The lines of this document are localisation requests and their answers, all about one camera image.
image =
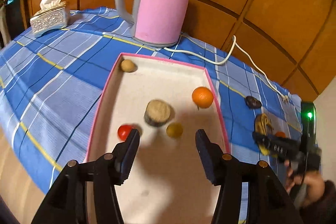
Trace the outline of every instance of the person's hand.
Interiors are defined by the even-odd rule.
[[[285,166],[287,166],[285,189],[289,194],[295,184],[301,184],[302,175],[297,175],[294,179],[291,179],[290,176],[293,174],[293,169],[289,166],[289,160],[285,161]],[[318,201],[323,196],[325,184],[322,175],[318,171],[306,172],[303,182],[307,185],[307,196],[302,203],[302,207],[307,207],[308,205]]]

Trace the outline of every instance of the power cord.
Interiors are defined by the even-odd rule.
[[[190,52],[190,51],[185,51],[185,50],[173,50],[173,49],[170,49],[170,48],[167,48],[167,47],[165,47],[164,49],[165,49],[166,51],[169,51],[169,52],[179,52],[179,53],[191,54],[191,55],[197,56],[198,58],[201,58],[201,59],[203,59],[203,60],[205,60],[205,61],[207,61],[207,62],[209,62],[209,63],[211,63],[211,64],[213,64],[213,65],[219,65],[219,66],[220,66],[220,65],[223,65],[223,64],[229,59],[229,57],[230,57],[231,54],[232,54],[232,51],[233,51],[234,47],[236,46],[239,50],[241,50],[244,54],[247,55],[247,57],[250,59],[250,61],[251,61],[251,63],[253,64],[253,66],[254,66],[258,71],[260,71],[260,72],[264,75],[264,77],[265,77],[267,83],[269,84],[269,87],[270,87],[272,90],[274,90],[276,93],[278,93],[278,94],[281,96],[281,98],[282,98],[282,100],[283,100],[284,102],[288,102],[288,100],[289,100],[289,99],[288,99],[288,96],[283,95],[283,94],[277,89],[276,86],[273,86],[273,85],[271,84],[271,82],[270,82],[269,79],[267,78],[266,74],[265,74],[260,68],[258,68],[258,66],[253,62],[251,56],[250,56],[247,52],[245,52],[245,51],[244,51],[244,50],[237,44],[237,42],[236,42],[236,36],[235,36],[235,35],[232,37],[232,41],[233,41],[233,44],[232,44],[232,46],[231,46],[231,48],[230,48],[229,53],[227,54],[227,57],[224,58],[224,60],[222,60],[222,61],[220,61],[220,62],[214,62],[214,61],[209,60],[209,59],[207,59],[207,58],[205,58],[205,57],[203,57],[203,56],[201,56],[201,55],[199,55],[199,54],[196,54],[196,53],[194,53],[194,52]]]

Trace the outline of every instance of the orange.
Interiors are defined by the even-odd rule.
[[[286,134],[285,134],[284,132],[281,132],[281,131],[275,133],[275,136],[277,136],[277,137],[281,137],[281,138],[287,138],[287,137],[286,137]]]
[[[193,102],[200,108],[208,108],[213,102],[213,95],[210,89],[200,86],[193,91]]]

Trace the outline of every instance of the blue plaid tablecloth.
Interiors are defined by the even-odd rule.
[[[182,34],[173,48],[213,61],[227,55],[187,34]],[[101,7],[71,11],[67,28],[39,38],[34,38],[29,28],[0,52],[0,125],[16,156],[44,193],[69,160],[84,160],[102,89],[121,52],[172,58],[207,68],[233,156],[249,163],[265,160],[279,177],[284,176],[283,165],[259,153],[252,131],[256,115],[266,113],[275,132],[299,139],[301,100],[297,95],[274,83],[290,98],[290,103],[284,104],[262,75],[234,57],[215,66],[195,56],[141,45],[131,38],[128,24],[116,10]],[[244,102],[247,95],[256,97],[263,107],[250,110]],[[244,210],[247,185],[243,186],[242,204]]]

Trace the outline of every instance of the ornate silver tissue box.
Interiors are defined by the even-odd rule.
[[[30,19],[31,29],[35,37],[40,37],[46,31],[63,29],[68,25],[70,13],[63,1],[50,8],[40,10]]]

